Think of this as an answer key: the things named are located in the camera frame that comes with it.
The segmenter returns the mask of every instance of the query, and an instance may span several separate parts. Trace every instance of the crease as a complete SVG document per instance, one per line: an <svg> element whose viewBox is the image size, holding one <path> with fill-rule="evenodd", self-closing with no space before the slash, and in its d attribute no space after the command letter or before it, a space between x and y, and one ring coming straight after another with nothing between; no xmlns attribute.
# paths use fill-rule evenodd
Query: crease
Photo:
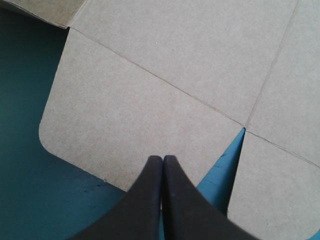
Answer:
<svg viewBox="0 0 320 240"><path fill-rule="evenodd" d="M75 31L77 31L78 33L82 34L82 35L85 36L86 38L91 39L92 41L94 41L95 43L101 45L102 47L108 49L109 51L113 52L114 54L118 55L119 57L127 60L129 63L134 64L134 65L136 65L138 68L140 68L140 69L148 72L149 74L153 75L153 76L156 77L157 79L160 79L161 81L169 84L171 87L177 89L178 91L184 93L185 95L188 95L189 97L193 98L193 99L196 100L197 102L200 102L201 104L207 106L208 108L212 109L213 111L215 111L215 112L223 115L224 117L228 118L229 120L231 120L231 121L239 124L241 127L244 127L244 125L243 125L242 123L240 123L239 121L233 119L233 118L230 117L229 115L225 114L223 111L221 111L221 110L219 110L218 108L216 108L216 107L208 104L207 102L199 99L198 97L191 95L190 93L186 92L185 90L182 90L181 88L177 87L176 85L173 85L173 84L172 84L171 82L169 82L168 80L166 80L166 79L164 79L164 78L156 75L156 74L153 73L152 71L150 71L150 70L144 68L143 66L135 63L134 61L132 61L132 60L130 60L129 58L127 58L127 57L123 56L122 54L120 54L119 52L117 52L117 51L113 50L112 48L108 47L107 45L101 43L99 40L95 39L94 37L91 37L91 36L89 36L89 35L87 35L87 34L84 34L83 32L79 31L78 29L75 29L74 27L70 27L70 28L73 29L73 30L75 30Z"/></svg>
<svg viewBox="0 0 320 240"><path fill-rule="evenodd" d="M251 131L248 131L248 130L246 131L246 133L252 134L252 135L258 137L259 139L268 142L269 144L273 145L274 147L277 147L278 149L281 149L281 150L285 151L286 153L291 154L296 158L299 158L300 160L306 162L307 164L310 164L310 165L320 169L320 166L315 164L314 162L304 158L303 156L300 156L299 154L297 154L297 153L295 153L293 151L287 150L284 147L282 147L282 146L280 146L280 145L278 145L278 144L276 144L276 143L274 143L272 141L269 141L268 139L264 138L263 136L259 136L259 135L255 134L255 133L251 132Z"/></svg>
<svg viewBox="0 0 320 240"><path fill-rule="evenodd" d="M287 36L287 34L288 34L288 30L290 29L290 27L291 27L291 25L292 25L292 20L293 20L294 16L296 15L298 3L299 3L299 0L297 0L296 3L295 3L295 6L294 6L294 9L293 9L293 11L292 11L290 20L289 20L288 24L287 24L286 27L285 27L283 36L282 36L281 41L280 41L280 44L279 44L279 47L278 47L278 49L277 49L276 52L275 52L275 55L274 55L273 60L271 61L270 68L269 68L269 70L268 70L268 72L267 72L267 74L266 74L266 76L265 76L265 79L264 79L263 84L262 84L262 86L261 86L261 88L260 88L259 94L258 94L258 96L257 96L256 99L255 99L255 102L254 102L253 107L252 107L252 109L251 109L251 111L250 111L249 117L248 117L247 121L246 121L245 124L244 124L244 127L245 127L245 128L248 128L248 126L249 126L249 124L250 124L250 122L251 122L251 119L252 119L252 117L253 117L253 114L254 114L254 112L255 112L255 110L256 110L256 108L257 108L258 102L259 102L260 99L261 99L262 91L264 90L264 88L265 88L265 86L266 86L266 83L267 83L268 80L270 79L271 72L272 72L275 64L276 64L277 61L278 61L278 57L279 57L280 52L281 52L281 50L282 50L282 48L283 48L283 46L284 46L284 40L285 40L285 38L286 38L286 36Z"/></svg>

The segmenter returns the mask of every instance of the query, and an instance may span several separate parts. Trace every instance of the cardboard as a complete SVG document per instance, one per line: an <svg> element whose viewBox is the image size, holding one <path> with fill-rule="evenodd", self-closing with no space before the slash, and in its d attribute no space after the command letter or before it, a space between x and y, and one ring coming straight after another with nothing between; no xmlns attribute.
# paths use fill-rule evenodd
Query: cardboard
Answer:
<svg viewBox="0 0 320 240"><path fill-rule="evenodd" d="M93 0L71 25L245 124L296 0Z"/></svg>
<svg viewBox="0 0 320 240"><path fill-rule="evenodd" d="M52 154L127 190L149 155L197 185L241 126L71 29L39 128Z"/></svg>
<svg viewBox="0 0 320 240"><path fill-rule="evenodd" d="M67 28L86 0L0 0L0 7Z"/></svg>
<svg viewBox="0 0 320 240"><path fill-rule="evenodd" d="M301 1L248 130L320 166L320 4Z"/></svg>
<svg viewBox="0 0 320 240"><path fill-rule="evenodd" d="M247 132L228 218L259 239L309 239L319 229L319 179L319 168Z"/></svg>

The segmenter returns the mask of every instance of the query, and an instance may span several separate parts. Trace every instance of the blue floor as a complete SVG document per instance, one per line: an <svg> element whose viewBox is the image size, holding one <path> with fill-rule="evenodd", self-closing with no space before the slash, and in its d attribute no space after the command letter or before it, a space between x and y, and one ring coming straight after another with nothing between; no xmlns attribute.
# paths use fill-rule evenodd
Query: blue floor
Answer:
<svg viewBox="0 0 320 240"><path fill-rule="evenodd" d="M68 30L0 9L0 239L66 239L124 192L48 153L39 124Z"/></svg>

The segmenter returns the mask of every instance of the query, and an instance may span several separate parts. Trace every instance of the teal surface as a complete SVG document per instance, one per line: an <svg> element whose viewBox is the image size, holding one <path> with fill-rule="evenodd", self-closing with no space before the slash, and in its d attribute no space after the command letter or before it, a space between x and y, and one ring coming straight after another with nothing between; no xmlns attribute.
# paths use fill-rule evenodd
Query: teal surface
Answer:
<svg viewBox="0 0 320 240"><path fill-rule="evenodd" d="M309 240L320 240L320 230L311 238L309 238Z"/></svg>
<svg viewBox="0 0 320 240"><path fill-rule="evenodd" d="M225 216L227 216L245 132L245 128L239 132L197 186L197 189L205 199Z"/></svg>
<svg viewBox="0 0 320 240"><path fill-rule="evenodd" d="M65 239L124 195L48 153L39 141L67 35L67 30L0 9L1 240Z"/></svg>

